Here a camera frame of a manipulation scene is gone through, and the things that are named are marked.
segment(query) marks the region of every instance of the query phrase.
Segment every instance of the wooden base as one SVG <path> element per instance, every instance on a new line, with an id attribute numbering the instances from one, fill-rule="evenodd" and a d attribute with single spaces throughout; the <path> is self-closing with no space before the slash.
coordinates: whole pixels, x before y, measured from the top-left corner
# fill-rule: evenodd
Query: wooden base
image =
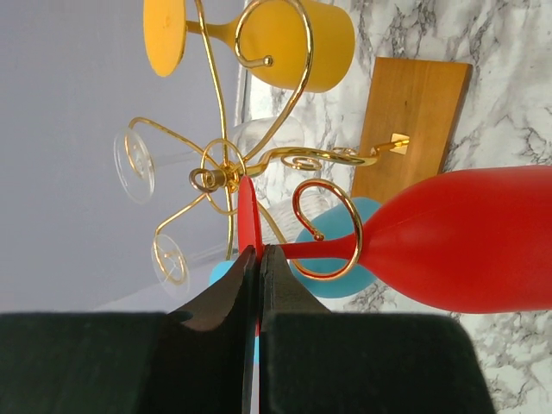
<path id="1" fill-rule="evenodd" d="M 383 153 L 375 165 L 356 168 L 354 197 L 384 203 L 442 170 L 471 71 L 465 63 L 376 59 L 360 155 L 404 135 L 410 143 L 405 154 Z"/>

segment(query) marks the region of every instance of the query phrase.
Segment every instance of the marble surface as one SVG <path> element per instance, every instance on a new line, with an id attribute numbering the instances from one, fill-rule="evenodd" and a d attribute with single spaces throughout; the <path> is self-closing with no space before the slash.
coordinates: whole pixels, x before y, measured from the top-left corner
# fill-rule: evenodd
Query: marble surface
<path id="1" fill-rule="evenodd" d="M 376 56 L 468 62 L 474 74 L 445 169 L 552 165 L 552 1 L 335 0 L 357 27 L 354 62 L 325 94 L 305 94 L 293 115 L 306 146 L 358 147 Z M 277 115 L 290 92 L 247 78 L 241 118 Z M 349 167 L 318 173 L 280 163 L 255 180 L 267 206 L 305 178 L 351 187 Z M 377 282 L 335 311 L 432 312 Z M 452 315 L 472 337 L 498 412 L 552 412 L 552 313 Z"/>

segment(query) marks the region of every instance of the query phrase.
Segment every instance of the yellow wine glass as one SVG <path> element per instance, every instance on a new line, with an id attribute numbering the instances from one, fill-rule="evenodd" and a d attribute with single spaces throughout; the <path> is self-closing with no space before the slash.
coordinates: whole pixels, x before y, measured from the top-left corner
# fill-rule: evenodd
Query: yellow wine glass
<path id="1" fill-rule="evenodd" d="M 299 3 L 314 38 L 304 90 L 328 91 L 343 79 L 353 59 L 353 23 L 345 10 L 334 5 L 313 0 Z M 144 0 L 143 19 L 149 62 L 159 76 L 168 76 L 182 59 L 186 33 L 201 34 L 200 23 L 186 20 L 185 0 Z M 255 77 L 282 89 L 298 86 L 307 46 L 303 17 L 289 0 L 253 0 L 234 21 L 206 24 L 206 28 L 209 36 L 234 50 Z"/>

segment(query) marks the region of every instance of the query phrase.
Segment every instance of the gray wall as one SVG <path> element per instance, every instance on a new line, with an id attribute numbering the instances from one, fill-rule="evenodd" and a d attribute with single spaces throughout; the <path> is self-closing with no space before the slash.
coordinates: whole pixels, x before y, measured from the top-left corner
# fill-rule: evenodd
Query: gray wall
<path id="1" fill-rule="evenodd" d="M 211 22 L 226 22 L 243 0 L 204 5 Z M 196 195 L 190 166 L 160 172 L 157 197 L 144 206 L 116 177 L 113 138 L 134 116 L 203 144 L 219 134 L 201 39 L 188 36 L 179 69 L 157 78 L 141 8 L 140 0 L 0 2 L 0 311 L 92 309 L 152 285 L 153 231 Z M 188 10 L 195 18 L 192 1 Z M 224 45 L 214 47 L 232 122 L 237 64 Z M 182 149 L 140 132 L 150 147 Z M 167 232 L 194 253 L 223 242 L 224 226 L 204 204 Z M 192 294 L 206 284 L 194 280 Z"/>

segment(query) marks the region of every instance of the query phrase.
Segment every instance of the white marble table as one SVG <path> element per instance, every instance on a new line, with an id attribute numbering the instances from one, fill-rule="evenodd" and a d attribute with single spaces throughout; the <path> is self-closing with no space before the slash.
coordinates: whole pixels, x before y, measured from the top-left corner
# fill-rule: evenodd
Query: white marble table
<path id="1" fill-rule="evenodd" d="M 352 16 L 356 53 L 336 88 L 306 94 L 294 110 L 304 125 L 306 146 L 358 147 L 376 56 L 462 61 L 474 65 L 474 74 L 446 169 L 552 165 L 552 1 L 333 3 Z M 289 97 L 254 78 L 245 83 L 245 121 L 277 115 Z M 318 175 L 350 189 L 353 173 L 326 164 Z M 261 201 L 270 205 L 290 197 L 306 177 L 312 175 L 275 164 L 255 184 Z M 443 313 L 380 282 L 329 306 L 335 311 Z M 551 315 L 453 315 L 474 341 L 498 412 L 552 412 Z"/>

